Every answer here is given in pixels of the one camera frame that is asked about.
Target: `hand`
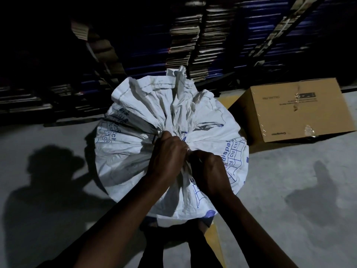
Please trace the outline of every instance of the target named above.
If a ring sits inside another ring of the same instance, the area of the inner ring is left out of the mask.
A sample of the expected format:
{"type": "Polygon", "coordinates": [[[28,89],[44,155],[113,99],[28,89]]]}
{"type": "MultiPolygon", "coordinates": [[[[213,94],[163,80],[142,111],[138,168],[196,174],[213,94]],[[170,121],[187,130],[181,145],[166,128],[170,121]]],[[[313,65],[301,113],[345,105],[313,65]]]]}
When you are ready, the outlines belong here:
{"type": "Polygon", "coordinates": [[[189,162],[197,186],[208,198],[233,193],[220,156],[195,150],[190,154],[189,162]]]}
{"type": "Polygon", "coordinates": [[[146,175],[155,176],[170,186],[184,165],[188,146],[178,136],[172,136],[164,131],[156,140],[146,175]]]}

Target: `concrete floor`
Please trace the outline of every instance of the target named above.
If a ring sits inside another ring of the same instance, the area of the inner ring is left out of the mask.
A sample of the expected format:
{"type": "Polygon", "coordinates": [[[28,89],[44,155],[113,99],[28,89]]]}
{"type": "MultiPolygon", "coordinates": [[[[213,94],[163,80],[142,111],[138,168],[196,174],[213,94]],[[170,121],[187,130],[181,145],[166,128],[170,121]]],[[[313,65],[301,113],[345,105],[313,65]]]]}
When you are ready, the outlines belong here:
{"type": "MultiPolygon", "coordinates": [[[[357,92],[345,98],[357,121],[357,92]]],[[[95,126],[0,128],[0,267],[55,257],[113,205],[85,161],[93,160],[85,138],[95,126]]],[[[299,267],[357,267],[356,157],[357,132],[250,155],[239,197],[299,267]]],[[[226,266],[247,267],[220,216],[215,224],[226,266]]],[[[137,267],[144,247],[138,232],[126,267],[137,267]]],[[[187,244],[164,252],[164,267],[189,263],[187,244]]]]}

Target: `cardboard box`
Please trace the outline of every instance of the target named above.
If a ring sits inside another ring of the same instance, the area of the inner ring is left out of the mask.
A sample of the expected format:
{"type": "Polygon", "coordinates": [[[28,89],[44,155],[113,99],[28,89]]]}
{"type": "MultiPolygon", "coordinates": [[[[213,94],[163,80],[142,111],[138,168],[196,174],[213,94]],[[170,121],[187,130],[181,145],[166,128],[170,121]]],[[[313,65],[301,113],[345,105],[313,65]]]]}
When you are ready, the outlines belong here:
{"type": "Polygon", "coordinates": [[[355,130],[335,78],[252,86],[229,111],[250,145],[304,143],[355,130]]]}

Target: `black pants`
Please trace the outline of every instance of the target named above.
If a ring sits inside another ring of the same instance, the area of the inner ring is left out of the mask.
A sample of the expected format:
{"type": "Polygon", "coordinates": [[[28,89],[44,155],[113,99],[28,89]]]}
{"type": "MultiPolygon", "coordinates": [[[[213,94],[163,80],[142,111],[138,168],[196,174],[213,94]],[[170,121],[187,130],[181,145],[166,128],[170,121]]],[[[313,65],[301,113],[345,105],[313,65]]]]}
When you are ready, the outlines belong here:
{"type": "MultiPolygon", "coordinates": [[[[163,267],[164,243],[155,238],[146,236],[147,244],[140,260],[138,268],[163,267]]],[[[212,248],[208,245],[203,233],[196,229],[191,231],[187,237],[187,242],[191,250],[191,267],[222,267],[212,248]]]]}

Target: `woven plastic bag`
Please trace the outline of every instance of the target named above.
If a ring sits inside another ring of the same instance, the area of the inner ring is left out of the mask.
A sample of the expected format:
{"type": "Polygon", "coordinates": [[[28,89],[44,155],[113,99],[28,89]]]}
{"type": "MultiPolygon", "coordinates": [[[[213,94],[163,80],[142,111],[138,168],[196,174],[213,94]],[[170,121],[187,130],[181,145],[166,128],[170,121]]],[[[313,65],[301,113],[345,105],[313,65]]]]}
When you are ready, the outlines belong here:
{"type": "MultiPolygon", "coordinates": [[[[125,79],[112,93],[113,105],[97,127],[96,167],[109,196],[119,202],[145,175],[155,140],[164,130],[191,150],[222,157],[236,194],[248,172],[248,146],[231,113],[207,90],[198,92],[185,68],[166,76],[125,79]]],[[[211,217],[210,200],[198,189],[185,162],[175,183],[149,216],[172,219],[211,217]]]]}

